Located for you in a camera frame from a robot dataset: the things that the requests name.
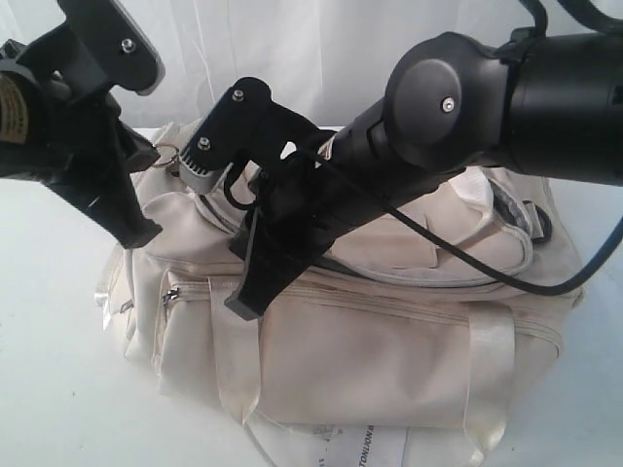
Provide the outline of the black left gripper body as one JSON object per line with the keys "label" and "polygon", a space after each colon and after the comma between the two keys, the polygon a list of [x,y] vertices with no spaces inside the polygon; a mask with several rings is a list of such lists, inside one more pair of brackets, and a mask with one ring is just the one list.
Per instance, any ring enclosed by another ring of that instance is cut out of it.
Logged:
{"label": "black left gripper body", "polygon": [[161,61],[147,41],[7,41],[1,47],[1,175],[71,194],[128,190],[159,157],[121,120],[111,90],[148,92]]}

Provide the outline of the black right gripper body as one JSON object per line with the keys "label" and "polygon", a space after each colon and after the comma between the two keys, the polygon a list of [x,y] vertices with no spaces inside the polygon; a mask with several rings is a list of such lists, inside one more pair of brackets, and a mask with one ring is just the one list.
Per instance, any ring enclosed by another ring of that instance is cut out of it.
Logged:
{"label": "black right gripper body", "polygon": [[255,199],[230,243],[253,279],[291,282],[311,266],[362,275],[352,260],[329,250],[339,237],[383,215],[373,198],[389,192],[389,147],[331,140],[326,148],[329,160],[315,145],[286,159],[279,146],[244,149],[236,157],[230,182],[250,162],[259,167],[249,184]]}

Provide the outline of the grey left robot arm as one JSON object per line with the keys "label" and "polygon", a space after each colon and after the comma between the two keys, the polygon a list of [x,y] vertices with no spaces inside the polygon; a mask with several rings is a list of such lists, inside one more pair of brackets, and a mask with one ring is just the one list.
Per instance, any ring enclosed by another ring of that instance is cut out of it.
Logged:
{"label": "grey left robot arm", "polygon": [[73,101],[59,73],[38,80],[18,63],[25,49],[14,40],[1,47],[2,178],[45,186],[125,249],[147,245],[162,228],[144,216],[131,176],[158,151],[121,121],[111,94]]}

